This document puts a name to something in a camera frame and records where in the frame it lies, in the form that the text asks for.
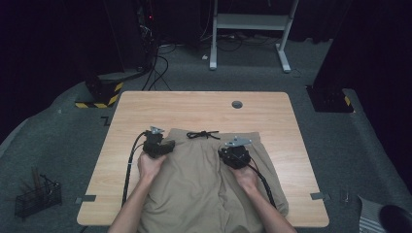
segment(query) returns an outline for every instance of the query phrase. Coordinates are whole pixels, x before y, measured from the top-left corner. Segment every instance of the pen holder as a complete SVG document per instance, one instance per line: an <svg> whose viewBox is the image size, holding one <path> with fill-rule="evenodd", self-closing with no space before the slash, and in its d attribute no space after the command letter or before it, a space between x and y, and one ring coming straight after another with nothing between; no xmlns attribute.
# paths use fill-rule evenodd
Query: pen holder
<svg viewBox="0 0 412 233"><path fill-rule="evenodd" d="M48 183L45 186L16 197L15 216L24 220L27 216L36 214L44 209L62 204L61 184Z"/></svg>

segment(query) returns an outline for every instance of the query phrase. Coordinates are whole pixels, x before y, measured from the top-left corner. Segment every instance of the khaki cloth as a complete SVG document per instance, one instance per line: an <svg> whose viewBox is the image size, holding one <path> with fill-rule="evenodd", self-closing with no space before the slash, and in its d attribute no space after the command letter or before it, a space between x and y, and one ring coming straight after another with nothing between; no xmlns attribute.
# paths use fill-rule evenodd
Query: khaki cloth
<svg viewBox="0 0 412 233"><path fill-rule="evenodd" d="M165 138L175 140L176 147L151 187L138 232L264 232L249 198L219 158L218 150L235 136L252 140L245 148L266 178L278 211L288 213L288 201L257 132L213 134L220 140L189 139L188 132L172 129Z"/></svg>

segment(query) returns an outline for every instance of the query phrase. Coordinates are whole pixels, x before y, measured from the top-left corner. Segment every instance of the forearm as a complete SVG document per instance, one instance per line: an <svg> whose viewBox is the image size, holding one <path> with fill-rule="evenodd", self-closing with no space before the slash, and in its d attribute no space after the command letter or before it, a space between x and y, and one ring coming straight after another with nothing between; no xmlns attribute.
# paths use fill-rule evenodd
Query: forearm
<svg viewBox="0 0 412 233"><path fill-rule="evenodd" d="M130 193L108 232L137 232L146 196L153 179L141 179Z"/></svg>
<svg viewBox="0 0 412 233"><path fill-rule="evenodd" d="M259 215L266 232L296 232L291 224L261 195L257 188L245 190Z"/></svg>

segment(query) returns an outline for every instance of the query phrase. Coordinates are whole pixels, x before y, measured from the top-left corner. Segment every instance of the gray carpet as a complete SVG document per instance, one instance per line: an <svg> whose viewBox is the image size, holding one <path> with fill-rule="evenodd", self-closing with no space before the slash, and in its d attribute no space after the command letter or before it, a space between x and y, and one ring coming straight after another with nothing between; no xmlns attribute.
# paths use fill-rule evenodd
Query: gray carpet
<svg viewBox="0 0 412 233"><path fill-rule="evenodd" d="M283 73L273 44L267 42L260 46L243 45L236 51L218 50L216 71L208 69L209 60L202 60L204 54L209 56L209 49L173 50L171 46L160 50L169 62L163 78L172 90L284 91L290 96L319 188L330 196L325 201L329 226L298 228L298 232L359 232L361 202L356 195L412 211L411 195L385 155L357 94L351 89L344 90L355 113L327 114L313 110L305 85L313 83L329 46L330 43L288 42L286 53L294 69L290 74ZM220 47L231 50L236 44L220 43ZM161 73L164 68L165 62L159 59L156 70ZM121 91L141 90L146 77L125 82ZM160 80L153 89L168 88ZM76 220L80 205L75 200L86 192L109 129L101 117L111 118L116 109L116 105L111 109L77 109L75 101L86 96L83 83L73 86L49 108L29 118L10 140L0 157L0 232L83 229ZM22 220L15 217L15 199L22 194L21 180L32 183L33 166L62 184L63 202ZM350 187L352 201L347 206L339 202L342 185ZM85 232L106 229L90 226Z"/></svg>

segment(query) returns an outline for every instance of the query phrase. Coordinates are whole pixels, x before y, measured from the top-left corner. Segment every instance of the wooden table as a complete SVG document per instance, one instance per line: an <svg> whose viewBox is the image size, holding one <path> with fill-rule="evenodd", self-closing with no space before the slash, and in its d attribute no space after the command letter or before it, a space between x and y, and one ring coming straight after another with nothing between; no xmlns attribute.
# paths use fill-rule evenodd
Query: wooden table
<svg viewBox="0 0 412 233"><path fill-rule="evenodd" d="M233 101L243 107L235 109ZM220 133L258 132L278 174L289 201L288 221L295 227L324 227L328 216L312 166L293 113L289 96L283 92L219 91L126 91L113 117L83 202L78 223L110 225L121 206L127 160L136 137L150 126L191 131L219 130ZM138 181L136 160L128 192Z"/></svg>

